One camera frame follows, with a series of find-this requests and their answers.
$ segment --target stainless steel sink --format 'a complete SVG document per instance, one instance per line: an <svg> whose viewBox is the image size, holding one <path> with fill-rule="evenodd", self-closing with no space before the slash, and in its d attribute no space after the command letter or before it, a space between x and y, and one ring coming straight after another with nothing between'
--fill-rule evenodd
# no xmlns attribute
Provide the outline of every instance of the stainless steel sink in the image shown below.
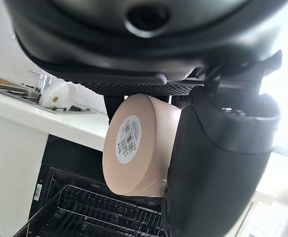
<svg viewBox="0 0 288 237"><path fill-rule="evenodd" d="M0 93L30 104L38 104L41 94L33 88L0 78Z"/></svg>

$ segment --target dishwasher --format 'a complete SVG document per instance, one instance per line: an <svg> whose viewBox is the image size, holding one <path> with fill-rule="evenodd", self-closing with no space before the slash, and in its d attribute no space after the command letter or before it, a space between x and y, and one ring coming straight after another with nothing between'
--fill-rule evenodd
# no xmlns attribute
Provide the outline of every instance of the dishwasher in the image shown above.
<svg viewBox="0 0 288 237"><path fill-rule="evenodd" d="M28 223L15 237L165 237L161 198L112 193L102 153L49 136Z"/></svg>

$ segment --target barcode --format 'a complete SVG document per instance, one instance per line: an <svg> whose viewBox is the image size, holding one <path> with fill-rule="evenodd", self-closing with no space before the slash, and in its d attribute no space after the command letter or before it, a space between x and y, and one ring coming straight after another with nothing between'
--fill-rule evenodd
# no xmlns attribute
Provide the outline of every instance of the barcode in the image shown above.
<svg viewBox="0 0 288 237"><path fill-rule="evenodd" d="M34 194L35 201L38 201L40 199L41 188L42 188L42 184L37 184L36 189L35 189L35 194Z"/></svg>
<svg viewBox="0 0 288 237"><path fill-rule="evenodd" d="M126 142L128 147L128 153L132 152L134 150L134 137L132 136L132 129L130 125L130 121L127 121L127 124L125 125L125 132L126 132Z"/></svg>

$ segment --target black mesh grille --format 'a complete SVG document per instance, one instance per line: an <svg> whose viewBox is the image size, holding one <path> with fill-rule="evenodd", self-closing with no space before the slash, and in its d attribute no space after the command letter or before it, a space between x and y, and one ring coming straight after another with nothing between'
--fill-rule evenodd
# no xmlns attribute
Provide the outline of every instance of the black mesh grille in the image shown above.
<svg viewBox="0 0 288 237"><path fill-rule="evenodd" d="M105 84L82 83L85 87L101 95L132 95L143 93L146 95L188 95L193 88L191 85L136 85L136 84Z"/></svg>

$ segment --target white label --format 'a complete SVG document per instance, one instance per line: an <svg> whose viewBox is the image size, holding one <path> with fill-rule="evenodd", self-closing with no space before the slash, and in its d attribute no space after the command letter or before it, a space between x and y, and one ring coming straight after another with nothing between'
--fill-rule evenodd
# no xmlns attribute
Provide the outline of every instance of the white label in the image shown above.
<svg viewBox="0 0 288 237"><path fill-rule="evenodd" d="M122 164L129 163L138 151L142 136L140 120L135 115L128 116L122 122L118 136L116 137L116 156Z"/></svg>
<svg viewBox="0 0 288 237"><path fill-rule="evenodd" d="M42 184L37 184L37 186L36 186L36 190L35 190L35 194L34 194L34 200L35 201L38 201L40 199L42 186L43 186Z"/></svg>

